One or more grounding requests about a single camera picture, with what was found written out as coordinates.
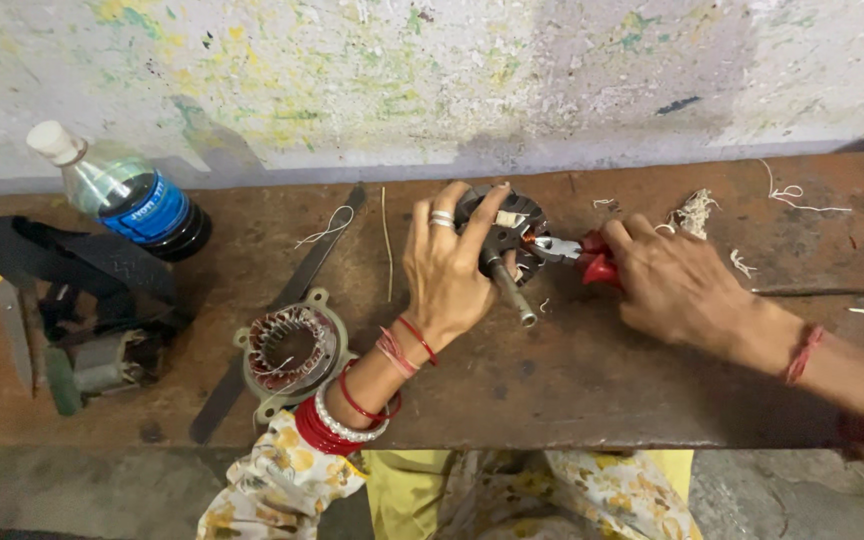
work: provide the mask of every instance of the red thread bracelet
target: red thread bracelet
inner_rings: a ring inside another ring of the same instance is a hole
[[[375,348],[381,351],[391,365],[394,366],[398,373],[402,374],[405,379],[410,379],[414,374],[419,372],[420,366],[409,361],[402,352],[402,346],[399,340],[383,326],[378,326],[382,331],[382,336],[375,342]]]
[[[410,325],[409,321],[406,321],[405,317],[403,317],[402,315],[398,316],[398,320],[402,321],[402,324],[405,325],[405,328],[409,329],[409,332],[411,332],[412,335],[415,336],[415,339],[417,339],[418,342],[422,344],[422,347],[424,347],[425,350],[428,351],[429,362],[432,362],[432,365],[439,367],[439,359],[436,357],[435,352],[432,351],[432,348],[429,347],[429,344],[426,343],[426,339],[423,338],[423,335],[420,334],[419,331],[417,329],[415,329],[415,327],[413,325]]]
[[[805,330],[808,331],[805,342],[798,350],[795,358],[789,362],[789,367],[785,369],[785,383],[790,387],[798,383],[799,378],[806,371],[806,364],[809,363],[812,351],[819,346],[819,342],[822,341],[822,336],[825,334],[822,325],[810,324],[805,327]]]
[[[395,390],[395,393],[392,394],[391,398],[398,398],[398,400],[395,403],[395,409],[390,411],[389,414],[373,414],[369,411],[366,411],[366,409],[359,406],[359,403],[353,400],[353,396],[349,393],[349,388],[346,388],[346,371],[348,371],[349,368],[353,367],[355,362],[359,362],[359,359],[353,358],[352,360],[350,360],[347,364],[345,364],[345,367],[342,368],[342,373],[339,374],[339,387],[342,389],[342,396],[345,397],[345,400],[348,402],[349,405],[352,406],[355,412],[358,412],[369,420],[376,420],[379,422],[383,420],[391,420],[392,417],[399,414],[399,410],[402,409],[402,391]]]

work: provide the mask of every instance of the metal shaft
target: metal shaft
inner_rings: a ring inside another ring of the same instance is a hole
[[[488,273],[491,278],[502,288],[502,294],[511,302],[511,306],[518,310],[518,319],[522,326],[529,328],[536,324],[536,313],[529,306],[529,302],[525,300],[522,293],[519,292],[519,286],[516,285],[514,279],[509,274],[509,269],[505,267],[505,261],[498,251],[493,248],[485,248],[482,250],[482,257],[485,258],[488,264]]]

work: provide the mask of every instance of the pliers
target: pliers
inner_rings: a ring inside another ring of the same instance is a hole
[[[582,273],[584,286],[592,282],[602,282],[622,289],[612,250],[598,230],[590,230],[580,242],[562,240],[555,236],[529,237],[525,247],[546,263],[574,266]]]

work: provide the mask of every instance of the floral kurta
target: floral kurta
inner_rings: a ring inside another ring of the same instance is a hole
[[[280,411],[236,461],[198,538],[315,538],[319,516],[366,475],[312,448]],[[402,538],[393,530],[385,537]],[[642,452],[466,451],[447,471],[432,538],[701,540],[688,506]]]

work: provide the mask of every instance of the bottle cap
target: bottle cap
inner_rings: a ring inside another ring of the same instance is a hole
[[[86,148],[86,141],[55,120],[47,120],[32,128],[29,136],[25,137],[25,143],[56,167],[75,162]]]

